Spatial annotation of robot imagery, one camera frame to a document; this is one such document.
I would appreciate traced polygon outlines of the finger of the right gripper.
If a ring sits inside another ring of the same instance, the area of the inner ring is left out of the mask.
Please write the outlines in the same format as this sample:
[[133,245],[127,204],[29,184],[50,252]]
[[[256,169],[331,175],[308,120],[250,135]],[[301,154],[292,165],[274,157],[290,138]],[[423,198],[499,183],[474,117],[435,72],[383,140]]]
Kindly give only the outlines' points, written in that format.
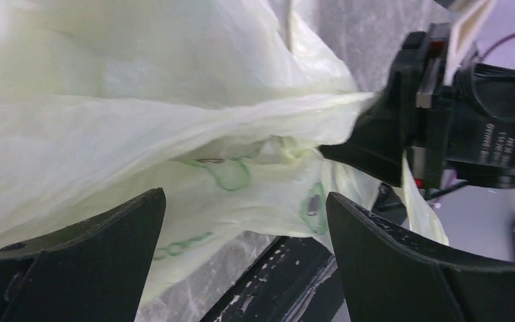
[[350,136],[343,143],[320,146],[320,153],[390,186],[401,186],[406,147],[401,114],[406,106],[406,91],[358,92],[351,97],[360,104],[361,111]]

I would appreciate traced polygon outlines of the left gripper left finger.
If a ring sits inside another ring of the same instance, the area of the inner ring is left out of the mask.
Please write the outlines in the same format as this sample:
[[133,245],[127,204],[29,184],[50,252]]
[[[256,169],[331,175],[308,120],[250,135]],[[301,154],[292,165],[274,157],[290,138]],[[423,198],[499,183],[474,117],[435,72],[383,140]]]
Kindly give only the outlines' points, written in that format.
[[133,321],[166,196],[149,190],[109,211],[0,249],[0,321]]

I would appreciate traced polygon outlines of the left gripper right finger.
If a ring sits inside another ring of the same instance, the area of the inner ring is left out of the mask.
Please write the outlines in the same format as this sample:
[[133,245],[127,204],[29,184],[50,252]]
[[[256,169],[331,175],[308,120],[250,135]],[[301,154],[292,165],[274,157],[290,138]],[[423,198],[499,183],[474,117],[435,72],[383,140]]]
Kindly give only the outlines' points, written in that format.
[[515,321],[515,263],[445,246],[339,193],[326,212],[352,321]]

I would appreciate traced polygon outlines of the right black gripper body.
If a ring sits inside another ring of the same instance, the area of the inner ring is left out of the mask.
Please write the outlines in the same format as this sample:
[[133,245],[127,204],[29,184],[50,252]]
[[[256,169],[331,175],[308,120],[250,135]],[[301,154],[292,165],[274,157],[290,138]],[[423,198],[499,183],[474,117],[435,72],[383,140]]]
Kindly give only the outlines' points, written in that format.
[[515,70],[470,62],[450,85],[447,24],[409,33],[390,68],[390,182],[402,159],[416,184],[435,189],[444,169],[470,185],[515,187]]

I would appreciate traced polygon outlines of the light green plastic bag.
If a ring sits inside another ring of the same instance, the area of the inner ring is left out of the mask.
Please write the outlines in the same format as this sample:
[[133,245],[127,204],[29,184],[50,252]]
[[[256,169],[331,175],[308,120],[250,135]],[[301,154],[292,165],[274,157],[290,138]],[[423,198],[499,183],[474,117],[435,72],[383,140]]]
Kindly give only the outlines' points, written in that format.
[[244,231],[330,247],[380,182],[320,153],[380,95],[432,1],[0,1],[0,248],[152,188],[148,303]]

